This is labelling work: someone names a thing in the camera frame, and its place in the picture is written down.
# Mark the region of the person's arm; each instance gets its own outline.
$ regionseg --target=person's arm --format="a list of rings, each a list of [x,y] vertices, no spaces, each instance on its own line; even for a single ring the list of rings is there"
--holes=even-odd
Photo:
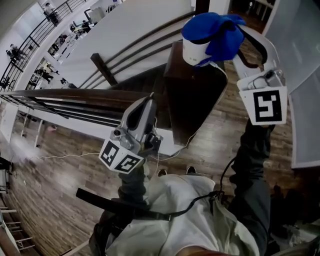
[[[119,200],[126,204],[133,205],[145,210],[149,209],[146,201],[146,176],[144,172],[145,161],[136,167],[129,174],[119,173],[122,184],[118,189]]]
[[[251,232],[260,255],[268,244],[270,224],[270,189],[264,181],[263,164],[270,156],[270,134],[273,126],[253,126],[251,121],[240,139],[230,181],[236,184],[235,198],[229,206],[238,221]]]

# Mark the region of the balcony railing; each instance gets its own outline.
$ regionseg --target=balcony railing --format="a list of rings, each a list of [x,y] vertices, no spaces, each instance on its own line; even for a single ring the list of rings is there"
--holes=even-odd
[[[149,92],[92,89],[41,89],[0,92],[0,98],[16,106],[39,110],[99,125],[117,127],[124,111]],[[158,112],[168,113],[164,95],[154,94]],[[159,118],[158,127],[164,125]]]
[[[52,14],[49,14],[36,26],[19,47],[18,52],[25,53],[24,59],[17,60],[16,62],[11,61],[6,67],[0,80],[0,92],[13,90],[30,58],[40,47],[41,43],[64,18],[86,1],[87,0],[68,0],[57,7]]]

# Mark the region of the shoe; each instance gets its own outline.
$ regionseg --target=shoe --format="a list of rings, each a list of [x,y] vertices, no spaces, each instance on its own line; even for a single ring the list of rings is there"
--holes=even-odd
[[[193,166],[190,166],[186,169],[185,174],[188,175],[188,174],[196,174],[196,173],[197,173],[196,169]]]
[[[168,173],[167,173],[167,171],[165,170],[165,169],[161,169],[161,170],[159,170],[158,171],[158,177],[161,177],[161,176],[164,176],[164,175],[167,175]]]

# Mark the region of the dark sleeve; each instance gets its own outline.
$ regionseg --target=dark sleeve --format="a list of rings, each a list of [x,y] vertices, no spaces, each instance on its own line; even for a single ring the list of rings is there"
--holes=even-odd
[[[129,174],[119,173],[122,184],[118,189],[120,202],[133,205],[145,210],[149,209],[146,202],[145,173],[144,167],[135,168]]]
[[[230,177],[236,189],[229,211],[251,232],[262,256],[267,250],[270,224],[270,189],[263,179],[263,164],[270,155],[273,128],[253,126],[248,120],[232,165],[235,175]]]
[[[119,178],[122,180],[118,189],[119,198],[113,198],[112,200],[148,210],[149,205],[144,197],[146,194],[144,186],[146,176],[143,165],[135,168],[129,174],[119,173]],[[92,255],[104,256],[109,235],[113,234],[118,237],[131,221],[131,216],[128,216],[128,218],[118,216],[105,210],[99,223],[94,226],[93,234],[89,240]]]

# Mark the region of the blue cloth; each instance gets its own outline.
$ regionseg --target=blue cloth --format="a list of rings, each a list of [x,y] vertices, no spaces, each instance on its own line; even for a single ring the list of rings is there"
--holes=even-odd
[[[197,65],[201,66],[209,61],[232,60],[245,39],[237,25],[245,24],[246,22],[236,14],[219,15],[214,12],[206,12],[189,20],[181,33],[186,40],[192,42],[210,39],[205,53],[211,57]]]

